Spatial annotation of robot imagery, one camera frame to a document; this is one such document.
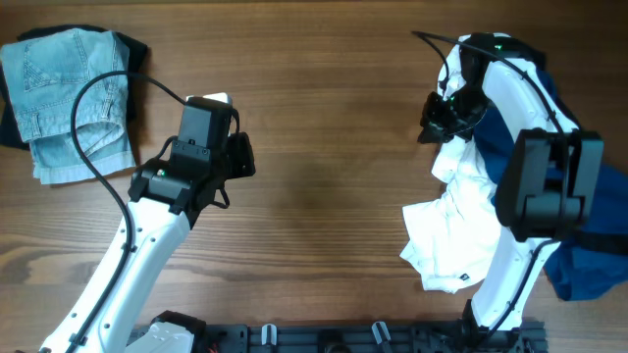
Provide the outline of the white t-shirt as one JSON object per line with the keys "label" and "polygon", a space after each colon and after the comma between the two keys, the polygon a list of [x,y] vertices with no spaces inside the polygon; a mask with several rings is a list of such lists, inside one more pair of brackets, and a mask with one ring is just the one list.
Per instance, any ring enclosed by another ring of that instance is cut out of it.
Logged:
{"label": "white t-shirt", "polygon": [[424,290],[453,294],[486,277],[501,232],[494,196],[513,145],[491,105],[469,141],[440,147],[432,175],[445,185],[441,197],[402,208],[409,241],[399,257]]}

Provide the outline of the blue polo shirt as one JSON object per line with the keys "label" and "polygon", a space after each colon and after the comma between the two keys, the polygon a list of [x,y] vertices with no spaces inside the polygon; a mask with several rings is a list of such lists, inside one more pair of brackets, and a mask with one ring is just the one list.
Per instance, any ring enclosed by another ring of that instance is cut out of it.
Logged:
{"label": "blue polo shirt", "polygon": [[[514,148],[501,114],[486,112],[474,129],[476,146],[484,158],[490,180],[498,184]],[[564,301],[594,300],[627,280],[627,241],[612,250],[610,243],[594,243],[602,235],[627,236],[627,175],[601,165],[593,210],[576,236],[560,244],[545,270],[557,296]]]}

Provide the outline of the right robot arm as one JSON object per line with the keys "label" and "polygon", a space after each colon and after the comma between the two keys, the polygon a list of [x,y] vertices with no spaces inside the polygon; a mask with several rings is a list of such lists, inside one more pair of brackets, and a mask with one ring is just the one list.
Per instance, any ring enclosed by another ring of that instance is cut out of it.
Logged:
{"label": "right robot arm", "polygon": [[552,101],[532,50],[505,34],[472,33],[442,54],[438,87],[424,105],[422,144],[437,143],[445,196],[412,215],[453,260],[490,247],[480,288],[466,304],[460,341],[489,345],[514,334],[548,257],[589,217],[602,142]]}

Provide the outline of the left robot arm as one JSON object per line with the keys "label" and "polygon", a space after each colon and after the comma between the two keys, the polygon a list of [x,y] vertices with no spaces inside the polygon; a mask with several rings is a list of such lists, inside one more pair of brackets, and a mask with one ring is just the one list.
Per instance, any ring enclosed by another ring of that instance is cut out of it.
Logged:
{"label": "left robot arm", "polygon": [[131,178],[118,232],[68,316],[43,341],[43,352],[193,352],[203,322],[165,313],[133,338],[157,277],[200,213],[230,205],[229,179],[255,173],[250,141],[224,93],[189,96],[177,136]]}

